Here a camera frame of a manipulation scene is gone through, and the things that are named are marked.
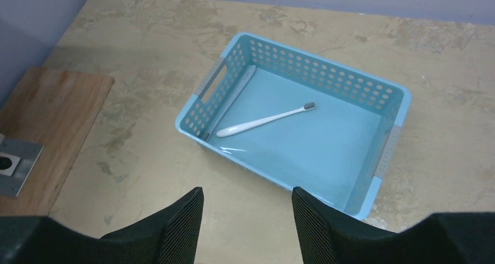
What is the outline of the light blue perforated basket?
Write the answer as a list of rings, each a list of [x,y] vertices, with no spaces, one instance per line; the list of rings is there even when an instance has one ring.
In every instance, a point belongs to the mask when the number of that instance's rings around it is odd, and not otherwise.
[[[236,34],[176,118],[204,148],[358,220],[369,215],[411,94],[394,82],[252,33]],[[224,128],[315,102],[229,136]]]

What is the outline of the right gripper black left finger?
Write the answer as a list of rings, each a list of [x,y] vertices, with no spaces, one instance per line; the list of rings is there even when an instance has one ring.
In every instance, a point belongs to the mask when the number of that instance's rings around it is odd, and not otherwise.
[[[100,238],[48,216],[1,217],[1,263],[194,263],[204,207],[195,187],[170,206]]]

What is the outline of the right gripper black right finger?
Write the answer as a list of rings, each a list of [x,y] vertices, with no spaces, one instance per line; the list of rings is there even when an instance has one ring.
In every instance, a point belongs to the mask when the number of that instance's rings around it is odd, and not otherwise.
[[[434,213],[395,233],[323,204],[297,186],[292,208],[304,263],[494,263],[494,213]]]

